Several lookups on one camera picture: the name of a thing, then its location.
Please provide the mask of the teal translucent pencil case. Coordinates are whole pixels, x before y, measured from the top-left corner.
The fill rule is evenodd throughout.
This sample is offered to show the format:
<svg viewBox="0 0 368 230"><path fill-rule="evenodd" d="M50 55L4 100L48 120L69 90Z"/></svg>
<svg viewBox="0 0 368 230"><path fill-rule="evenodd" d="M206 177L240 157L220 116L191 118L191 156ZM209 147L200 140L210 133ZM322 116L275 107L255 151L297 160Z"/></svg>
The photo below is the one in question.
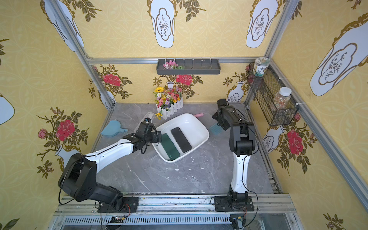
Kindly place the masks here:
<svg viewBox="0 0 368 230"><path fill-rule="evenodd" d="M224 129L218 123L213 124L209 130L213 135L219 135L224 132Z"/></svg>

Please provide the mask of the dark green pencil case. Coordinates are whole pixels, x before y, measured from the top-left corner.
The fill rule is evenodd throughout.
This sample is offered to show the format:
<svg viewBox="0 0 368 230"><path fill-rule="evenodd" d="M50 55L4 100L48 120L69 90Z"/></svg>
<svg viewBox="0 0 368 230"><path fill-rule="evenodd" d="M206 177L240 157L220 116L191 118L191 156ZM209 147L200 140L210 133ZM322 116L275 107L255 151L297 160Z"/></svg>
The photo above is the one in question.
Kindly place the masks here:
<svg viewBox="0 0 368 230"><path fill-rule="evenodd" d="M162 134L161 145L170 161L174 161L180 157L179 151L166 133Z"/></svg>

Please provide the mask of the black pencil case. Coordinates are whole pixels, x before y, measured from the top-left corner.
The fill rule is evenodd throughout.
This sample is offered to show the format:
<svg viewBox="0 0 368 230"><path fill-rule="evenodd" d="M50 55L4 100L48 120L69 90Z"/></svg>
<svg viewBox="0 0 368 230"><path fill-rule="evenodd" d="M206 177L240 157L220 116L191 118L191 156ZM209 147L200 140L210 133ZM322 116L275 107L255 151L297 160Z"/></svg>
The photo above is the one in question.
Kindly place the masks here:
<svg viewBox="0 0 368 230"><path fill-rule="evenodd" d="M177 142L179 148L181 149L182 153L186 153L192 149L191 144L185 137L184 133L180 129L180 127L176 127L171 130L171 134L174 137L175 141Z"/></svg>

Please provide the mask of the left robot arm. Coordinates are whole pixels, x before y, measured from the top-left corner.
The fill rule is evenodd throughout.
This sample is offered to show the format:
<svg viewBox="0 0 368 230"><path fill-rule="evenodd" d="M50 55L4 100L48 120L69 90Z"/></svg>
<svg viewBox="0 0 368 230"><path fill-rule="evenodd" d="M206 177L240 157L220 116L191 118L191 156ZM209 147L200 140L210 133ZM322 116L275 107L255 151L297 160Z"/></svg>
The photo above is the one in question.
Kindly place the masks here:
<svg viewBox="0 0 368 230"><path fill-rule="evenodd" d="M116 143L86 155L72 155L58 181L60 191L77 202L90 199L120 211L125 206L122 192L98 183L97 174L111 163L138 150L144 154L149 144L161 141L162 132L147 117L135 133L125 135Z"/></svg>

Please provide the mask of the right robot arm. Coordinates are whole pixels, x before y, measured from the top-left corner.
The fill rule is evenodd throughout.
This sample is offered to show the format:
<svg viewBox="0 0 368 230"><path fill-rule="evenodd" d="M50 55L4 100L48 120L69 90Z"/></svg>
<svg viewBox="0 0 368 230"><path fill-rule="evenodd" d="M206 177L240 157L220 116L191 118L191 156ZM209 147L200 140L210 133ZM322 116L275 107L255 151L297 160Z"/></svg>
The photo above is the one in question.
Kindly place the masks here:
<svg viewBox="0 0 368 230"><path fill-rule="evenodd" d="M233 176L228 192L228 202L246 203L248 199L247 178L251 156L255 154L255 127L241 111L229 105L226 99L217 101L217 111L212 118L216 120L214 128L230 130L229 147L233 153Z"/></svg>

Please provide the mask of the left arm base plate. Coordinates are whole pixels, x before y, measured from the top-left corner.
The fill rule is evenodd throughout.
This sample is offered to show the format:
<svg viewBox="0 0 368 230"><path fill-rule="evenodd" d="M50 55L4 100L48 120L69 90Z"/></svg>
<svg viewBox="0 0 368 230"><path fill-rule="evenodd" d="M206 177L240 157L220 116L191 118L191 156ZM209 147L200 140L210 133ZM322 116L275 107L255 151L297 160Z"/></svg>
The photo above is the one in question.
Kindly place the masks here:
<svg viewBox="0 0 368 230"><path fill-rule="evenodd" d="M139 198L136 196L133 197L124 197L122 199L123 204L118 208L114 208L109 206L108 204L102 203L101 206L97 204L97 212L98 213L135 213L137 212Z"/></svg>

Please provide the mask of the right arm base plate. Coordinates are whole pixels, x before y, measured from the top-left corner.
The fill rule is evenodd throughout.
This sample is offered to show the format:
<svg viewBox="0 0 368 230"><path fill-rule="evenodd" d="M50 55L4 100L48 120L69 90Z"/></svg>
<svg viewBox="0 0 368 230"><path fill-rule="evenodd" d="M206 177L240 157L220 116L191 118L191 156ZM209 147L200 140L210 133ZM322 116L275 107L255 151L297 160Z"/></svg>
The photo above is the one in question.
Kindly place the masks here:
<svg viewBox="0 0 368 230"><path fill-rule="evenodd" d="M214 206L216 212L251 212L255 211L252 197L248 197L245 202L233 202L230 203L226 196L216 196L214 198Z"/></svg>

